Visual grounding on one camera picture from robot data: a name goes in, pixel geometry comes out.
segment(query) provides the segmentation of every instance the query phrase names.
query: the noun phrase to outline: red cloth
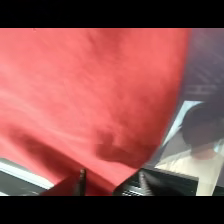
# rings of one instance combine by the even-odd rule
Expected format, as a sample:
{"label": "red cloth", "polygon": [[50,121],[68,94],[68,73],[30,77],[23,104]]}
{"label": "red cloth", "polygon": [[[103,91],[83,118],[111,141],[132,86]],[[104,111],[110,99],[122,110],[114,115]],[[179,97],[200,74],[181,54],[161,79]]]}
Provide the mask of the red cloth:
{"label": "red cloth", "polygon": [[0,156],[112,191],[159,145],[188,29],[1,29]]}

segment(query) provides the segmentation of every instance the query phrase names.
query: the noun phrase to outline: red fabric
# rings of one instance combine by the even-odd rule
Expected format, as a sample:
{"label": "red fabric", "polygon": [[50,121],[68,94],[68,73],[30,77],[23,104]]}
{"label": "red fabric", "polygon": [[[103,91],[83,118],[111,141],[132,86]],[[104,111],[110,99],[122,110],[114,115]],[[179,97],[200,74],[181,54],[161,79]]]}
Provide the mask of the red fabric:
{"label": "red fabric", "polygon": [[1,29],[0,156],[54,183],[81,167],[112,191],[174,110],[188,29]]}

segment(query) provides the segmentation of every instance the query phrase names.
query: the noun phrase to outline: person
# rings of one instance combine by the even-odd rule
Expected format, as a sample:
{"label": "person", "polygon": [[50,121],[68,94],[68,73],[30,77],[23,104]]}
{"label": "person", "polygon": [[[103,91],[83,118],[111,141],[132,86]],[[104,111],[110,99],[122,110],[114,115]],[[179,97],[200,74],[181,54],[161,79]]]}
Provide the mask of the person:
{"label": "person", "polygon": [[223,116],[206,103],[191,108],[181,132],[189,150],[161,160],[156,168],[199,179],[197,196],[211,196],[221,172],[224,157],[217,152],[223,145]]}

